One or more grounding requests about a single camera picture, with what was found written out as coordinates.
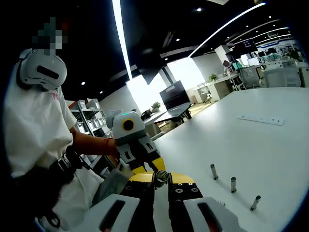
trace ceiling light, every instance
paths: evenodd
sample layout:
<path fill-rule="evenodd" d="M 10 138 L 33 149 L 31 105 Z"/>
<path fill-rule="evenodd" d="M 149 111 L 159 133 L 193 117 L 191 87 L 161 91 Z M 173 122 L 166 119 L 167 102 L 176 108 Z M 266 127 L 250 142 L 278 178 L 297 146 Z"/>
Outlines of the ceiling light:
<path fill-rule="evenodd" d="M 122 55 L 124 56 L 124 60 L 125 60 L 126 71 L 129 76 L 129 80 L 132 80 L 133 78 L 132 78 L 132 73 L 131 73 L 131 68 L 130 68 L 130 63 L 129 63 L 129 57 L 127 55 L 127 50 L 126 50 L 125 32 L 124 32 L 124 27 L 122 25 L 120 0 L 112 0 L 112 8 L 114 11 Z"/>
<path fill-rule="evenodd" d="M 273 31 L 282 30 L 282 29 L 288 29 L 288 27 L 270 30 L 270 31 L 268 31 L 268 32 L 265 32 L 265 33 L 262 33 L 262 34 L 260 34 L 260 35 L 254 36 L 254 37 L 252 37 L 251 39 L 254 39 L 254 38 L 258 37 L 258 36 L 265 35 L 265 34 L 267 34 L 267 33 L 273 32 Z"/>
<path fill-rule="evenodd" d="M 290 36 L 290 35 L 291 35 L 291 34 L 279 35 L 279 36 L 276 36 L 276 37 L 274 37 L 274 38 L 270 38 L 270 39 L 267 39 L 267 40 L 263 40 L 263 41 L 261 41 L 261 42 L 257 42 L 257 44 L 262 43 L 262 42 L 265 42 L 265 41 L 268 41 L 268 40 L 276 39 L 276 38 L 283 37 L 283 36 Z"/>
<path fill-rule="evenodd" d="M 226 26 L 228 26 L 229 24 L 231 24 L 232 22 L 234 22 L 236 19 L 242 17 L 243 15 L 247 14 L 248 12 L 260 7 L 260 6 L 264 6 L 266 5 L 265 2 L 262 2 L 254 7 L 251 7 L 250 9 L 240 13 L 239 15 L 237 15 L 235 18 L 232 18 L 230 21 L 228 21 L 227 23 L 225 23 L 222 27 L 220 27 L 219 29 L 217 29 L 210 37 L 208 37 L 203 43 L 201 43 L 190 55 L 189 57 L 191 57 L 201 46 L 203 46 L 208 40 L 210 40 L 213 36 L 215 36 L 219 31 L 221 31 L 223 28 L 225 28 Z"/>

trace robotic hand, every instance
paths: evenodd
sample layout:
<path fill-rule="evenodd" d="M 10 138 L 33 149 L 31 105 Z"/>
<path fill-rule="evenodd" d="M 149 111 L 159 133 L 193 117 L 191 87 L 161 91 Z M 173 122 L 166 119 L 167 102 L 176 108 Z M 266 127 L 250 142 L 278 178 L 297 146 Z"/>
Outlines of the robotic hand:
<path fill-rule="evenodd" d="M 144 162 L 155 171 L 165 170 L 164 161 L 146 132 L 146 127 L 136 112 L 111 111 L 107 126 L 112 129 L 120 159 L 133 174 L 145 172 Z"/>
<path fill-rule="evenodd" d="M 112 194 L 92 207 L 73 232 L 155 232 L 154 190 L 164 183 L 174 232 L 246 232 L 235 214 L 214 198 L 203 197 L 193 179 L 165 171 L 131 177 L 120 195 Z"/>
<path fill-rule="evenodd" d="M 212 197 L 203 197 L 194 180 L 167 173 L 163 159 L 136 112 L 113 111 L 107 117 L 120 158 L 133 173 L 121 194 L 92 207 L 73 232 L 155 232 L 155 190 L 168 184 L 169 219 L 174 232 L 246 232 L 238 218 Z M 146 172 L 145 161 L 154 170 Z"/>

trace potted plant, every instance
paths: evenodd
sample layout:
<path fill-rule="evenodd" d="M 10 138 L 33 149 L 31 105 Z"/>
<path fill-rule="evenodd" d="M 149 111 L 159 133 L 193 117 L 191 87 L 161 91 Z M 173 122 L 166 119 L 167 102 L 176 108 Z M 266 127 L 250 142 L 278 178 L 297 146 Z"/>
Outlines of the potted plant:
<path fill-rule="evenodd" d="M 210 81 L 214 81 L 214 80 L 217 80 L 218 77 L 217 77 L 217 75 L 212 74 L 208 79 L 209 79 Z"/>
<path fill-rule="evenodd" d="M 155 103 L 152 105 L 152 112 L 153 112 L 153 113 L 158 112 L 160 106 L 161 106 L 161 104 L 160 104 L 158 101 L 155 102 Z"/>

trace floor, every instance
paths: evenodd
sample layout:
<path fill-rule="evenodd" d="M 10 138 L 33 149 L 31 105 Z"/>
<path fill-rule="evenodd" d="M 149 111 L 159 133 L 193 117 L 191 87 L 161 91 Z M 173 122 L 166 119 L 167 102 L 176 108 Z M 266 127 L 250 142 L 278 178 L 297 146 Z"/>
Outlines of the floor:
<path fill-rule="evenodd" d="M 199 112 L 202 112 L 203 110 L 207 109 L 210 107 L 212 103 L 196 103 L 193 106 L 190 107 L 189 111 L 191 112 L 191 117 L 194 117 L 197 115 Z M 171 121 L 164 122 L 162 124 L 159 124 L 159 128 L 161 131 L 164 133 L 168 133 L 172 129 L 174 129 L 173 123 Z"/>

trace metal peg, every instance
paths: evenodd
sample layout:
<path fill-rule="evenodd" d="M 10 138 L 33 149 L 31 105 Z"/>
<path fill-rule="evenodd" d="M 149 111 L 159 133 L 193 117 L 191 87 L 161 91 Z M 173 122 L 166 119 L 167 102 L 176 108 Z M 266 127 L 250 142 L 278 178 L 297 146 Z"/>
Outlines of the metal peg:
<path fill-rule="evenodd" d="M 236 177 L 231 178 L 231 193 L 236 192 Z"/>
<path fill-rule="evenodd" d="M 260 200 L 261 200 L 261 196 L 260 196 L 260 195 L 256 196 L 256 198 L 255 198 L 253 204 L 252 204 L 251 207 L 250 207 L 250 210 L 251 210 L 251 211 L 253 211 L 253 210 L 256 209 L 256 205 L 259 203 Z"/>
<path fill-rule="evenodd" d="M 216 172 L 216 168 L 214 167 L 214 164 L 211 164 L 211 172 L 212 172 L 212 175 L 213 175 L 213 179 L 214 180 L 218 179 L 218 175 L 217 175 L 217 172 Z"/>

